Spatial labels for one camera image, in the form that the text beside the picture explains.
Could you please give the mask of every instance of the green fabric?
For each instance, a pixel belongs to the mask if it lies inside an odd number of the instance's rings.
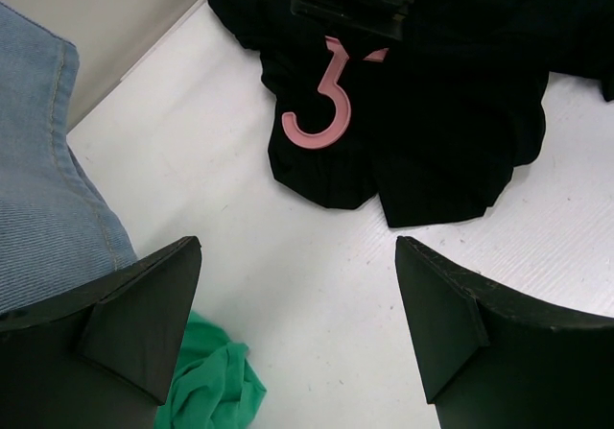
[[[248,347],[232,343],[218,326],[192,312],[173,385],[154,429],[243,429],[267,390],[246,360]]]

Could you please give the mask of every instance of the pink hook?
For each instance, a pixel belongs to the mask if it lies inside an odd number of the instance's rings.
[[[343,136],[352,115],[352,106],[347,93],[339,85],[345,65],[349,61],[349,55],[338,39],[326,38],[326,47],[333,52],[333,58],[318,86],[318,93],[327,96],[335,104],[335,118],[324,131],[319,133],[306,133],[298,127],[296,114],[284,112],[281,115],[281,124],[288,138],[297,146],[305,149],[322,149],[334,144]],[[386,57],[388,48],[371,53],[365,58],[366,61],[382,62]]]

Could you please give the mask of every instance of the jeans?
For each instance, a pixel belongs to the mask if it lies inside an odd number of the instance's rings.
[[[136,261],[66,143],[75,46],[0,4],[0,314]]]

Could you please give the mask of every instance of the black cloth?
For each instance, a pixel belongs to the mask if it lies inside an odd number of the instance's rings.
[[[290,12],[290,0],[209,0],[223,24],[259,50],[277,98],[269,156],[275,178],[325,207],[353,209],[380,194],[389,226],[482,216],[534,161],[545,131],[548,71],[602,80],[614,98],[614,0],[416,0],[404,40],[389,43]],[[331,54],[352,104],[345,135],[310,151],[285,135],[293,111],[325,129],[332,102],[317,92]],[[384,62],[362,58],[389,47]]]

